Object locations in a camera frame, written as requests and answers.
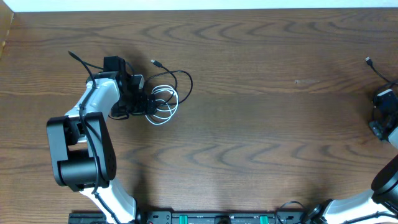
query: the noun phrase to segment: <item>green connector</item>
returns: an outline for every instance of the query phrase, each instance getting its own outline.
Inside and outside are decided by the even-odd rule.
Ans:
[[[268,216],[260,216],[260,224],[268,224]]]
[[[180,215],[180,224],[188,224],[188,215]]]

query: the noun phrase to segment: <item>wooden table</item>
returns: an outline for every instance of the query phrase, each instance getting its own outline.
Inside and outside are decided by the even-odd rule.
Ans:
[[[364,61],[396,78],[397,30],[398,9],[18,13],[0,60],[0,222],[97,210],[52,174],[46,122],[88,77],[67,50],[193,76],[171,122],[107,122],[117,176],[143,209],[273,210],[360,193],[397,154],[368,128],[384,82]],[[181,95],[188,85],[181,76]]]

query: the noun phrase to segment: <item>black bracket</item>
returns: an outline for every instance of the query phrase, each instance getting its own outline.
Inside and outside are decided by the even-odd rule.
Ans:
[[[375,120],[369,122],[369,126],[378,139],[388,140],[398,126],[398,97],[392,90],[386,90],[374,97],[373,105],[375,108],[372,117]],[[375,109],[379,112],[379,119],[374,118]]]
[[[126,61],[118,56],[104,57],[103,73],[117,72],[115,80],[118,83],[120,99],[111,110],[112,117],[120,118],[131,115],[152,115],[156,113],[155,95],[147,95],[140,88],[141,76],[129,75],[126,71]]]
[[[88,131],[99,159],[99,186],[107,187],[116,176],[116,156],[102,113],[85,115]],[[77,139],[85,133],[80,128],[79,117],[62,116],[50,118],[47,122],[47,135],[55,181],[60,186],[68,186],[73,191],[92,187],[96,180],[96,166],[89,149],[69,150]]]
[[[398,215],[398,156],[395,156],[373,179],[372,199]]]

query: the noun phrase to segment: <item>white cable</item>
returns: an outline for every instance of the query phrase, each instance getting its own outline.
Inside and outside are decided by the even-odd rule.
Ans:
[[[168,110],[161,110],[161,109],[157,109],[157,111],[160,112],[170,112],[170,115],[167,117],[162,117],[162,116],[157,116],[157,115],[153,115],[153,117],[157,118],[157,119],[161,119],[164,120],[162,122],[160,121],[155,121],[152,117],[145,115],[145,117],[147,118],[147,120],[149,122],[151,122],[154,125],[161,125],[164,124],[168,121],[170,121],[170,119],[172,118],[172,116],[175,114],[175,112],[177,111],[178,108],[178,93],[176,90],[174,90],[174,88],[172,86],[169,85],[159,85],[156,86],[153,90],[152,90],[152,94],[158,94],[158,93],[162,93],[162,92],[168,92],[172,95],[172,97],[175,98],[176,104],[173,108],[170,108],[170,105],[166,103],[165,100],[163,99],[156,99],[156,101],[162,101],[164,102],[164,106],[166,106],[168,108]]]

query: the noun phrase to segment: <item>black wire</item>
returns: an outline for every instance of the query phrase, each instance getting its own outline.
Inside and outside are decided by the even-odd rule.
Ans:
[[[131,72],[132,72],[132,79],[134,80],[135,76],[136,76],[136,71],[135,69],[132,67],[132,65],[130,64],[130,62],[126,62],[127,66],[130,68]]]
[[[357,223],[357,222],[369,220],[369,219],[371,219],[371,218],[379,218],[379,217],[381,217],[381,216],[391,217],[391,218],[395,218],[395,219],[398,218],[396,215],[391,215],[391,214],[384,213],[384,212],[376,212],[375,214],[368,215],[368,216],[365,216],[365,217],[355,218],[355,219],[353,219],[353,220],[348,220],[348,221],[345,221],[345,222],[343,222],[343,223],[344,223],[344,224],[352,224],[352,223]]]
[[[185,96],[185,98],[184,98],[183,100],[181,100],[181,101],[178,102],[179,104],[181,104],[181,103],[183,103],[183,102],[189,97],[189,95],[191,94],[192,89],[193,89],[193,80],[192,80],[192,76],[191,76],[188,72],[186,72],[186,71],[184,71],[184,70],[175,70],[175,71],[169,71],[169,72],[162,72],[162,73],[159,73],[159,74],[157,74],[157,75],[153,75],[153,76],[149,77],[149,78],[145,81],[143,89],[145,88],[145,85],[149,82],[149,80],[151,80],[151,79],[153,79],[153,78],[156,78],[156,77],[159,77],[159,76],[161,76],[161,75],[170,74],[170,73],[184,73],[184,74],[186,74],[186,75],[189,77],[189,79],[190,79],[190,82],[191,82],[190,90],[189,90],[188,94]],[[176,86],[174,87],[174,89],[177,90],[177,79],[175,80],[175,84],[176,84]],[[176,103],[167,103],[167,102],[168,102],[168,101],[166,101],[165,103],[162,103],[161,105],[158,105],[158,106],[174,106],[174,105],[176,105]]]
[[[149,77],[147,80],[145,80],[145,82],[144,82],[144,85],[142,86],[142,91],[143,92],[145,92],[145,86],[146,86],[146,84],[149,82],[149,80],[151,80],[151,79],[153,79],[153,78],[156,78],[156,77],[159,77],[159,76],[162,76],[162,75],[166,75],[166,74],[171,74],[171,76],[173,76],[173,78],[174,78],[174,82],[175,82],[175,86],[174,86],[174,89],[176,90],[177,89],[177,85],[178,85],[178,81],[177,81],[177,77],[174,75],[174,72],[177,72],[177,71],[169,71],[167,68],[165,68],[165,67],[162,67],[164,70],[166,70],[166,72],[162,72],[162,73],[159,73],[159,74],[157,74],[157,75],[153,75],[153,76],[151,76],[151,77]]]
[[[283,223],[282,220],[280,219],[280,216],[278,216],[278,212],[279,212],[279,210],[282,209],[283,207],[285,207],[285,206],[287,206],[287,205],[294,204],[294,203],[300,205],[302,208],[304,208],[305,211],[307,210],[307,209],[305,208],[305,206],[304,206],[303,204],[301,204],[300,202],[298,202],[298,201],[289,201],[289,202],[286,202],[286,203],[284,203],[281,207],[279,207],[279,208],[275,211],[275,223],[276,223],[276,220],[278,219],[278,221],[279,221],[280,224],[285,224],[285,223]]]
[[[85,131],[86,134],[86,138],[88,141],[88,144],[90,145],[90,149],[91,152],[93,153],[93,157],[94,157],[94,164],[95,164],[95,173],[96,173],[96,177],[95,177],[95,183],[94,183],[94,189],[92,191],[91,194],[93,194],[95,196],[95,198],[100,202],[100,204],[104,207],[104,209],[109,212],[109,214],[111,214],[113,220],[116,222],[116,224],[121,224],[121,222],[118,220],[118,218],[116,217],[115,213],[112,212],[112,210],[105,204],[105,202],[103,201],[103,199],[101,198],[101,196],[99,195],[99,193],[97,192],[98,190],[98,185],[99,185],[99,180],[100,180],[100,162],[97,156],[97,152],[95,150],[95,145],[93,142],[93,139],[91,138],[90,132],[88,131],[87,126],[89,126],[92,131],[94,132],[95,135],[97,135],[97,138],[100,138],[100,136],[98,135],[98,133],[96,133],[96,131],[93,129],[93,127],[91,127],[90,124],[87,123],[85,117],[83,116],[83,111],[85,110],[85,105],[87,104],[88,99],[90,98],[90,96],[93,94],[95,87],[96,87],[96,83],[95,80],[93,78],[93,74],[91,73],[90,69],[86,66],[86,64],[84,63],[84,61],[82,61],[82,59],[80,59],[77,55],[75,55],[72,52],[69,52],[69,54],[76,60],[78,60],[79,62],[81,62],[85,68],[87,69],[88,73],[90,74],[90,78],[93,81],[93,85],[91,87],[91,90],[88,92],[88,94],[86,95],[86,97],[83,99],[83,101],[81,102],[81,104],[79,105],[79,119],[80,119],[80,123],[83,126],[83,129]]]
[[[93,68],[98,68],[98,69],[100,69],[100,70],[104,70],[104,68],[101,68],[101,67],[98,67],[98,66],[96,66],[96,65],[92,65],[92,64],[90,64],[90,63],[88,63],[88,62],[85,62],[85,61],[83,61],[86,65],[88,65],[88,66],[91,66],[91,67],[93,67]]]
[[[86,122],[86,126],[87,128],[91,129],[91,131],[94,133],[95,137],[97,137],[99,141],[102,141],[100,134],[98,134],[98,132],[95,130],[95,128],[92,127],[90,123]]]
[[[75,55],[75,53],[73,53],[71,51],[68,51],[68,53],[70,56],[72,56],[74,59],[78,60],[86,68],[86,70],[91,78],[91,81],[93,81],[93,89],[95,89],[97,85],[96,85],[94,76],[93,76],[92,72],[90,71],[90,69],[87,67],[86,63],[82,59],[80,59],[80,57]]]
[[[386,77],[384,77],[384,75],[381,75],[381,74],[373,67],[373,65],[369,65],[369,66],[372,68],[372,70],[374,71],[374,73],[376,73],[380,78],[384,79],[384,81],[386,81],[386,82],[391,82],[391,81],[388,80]]]

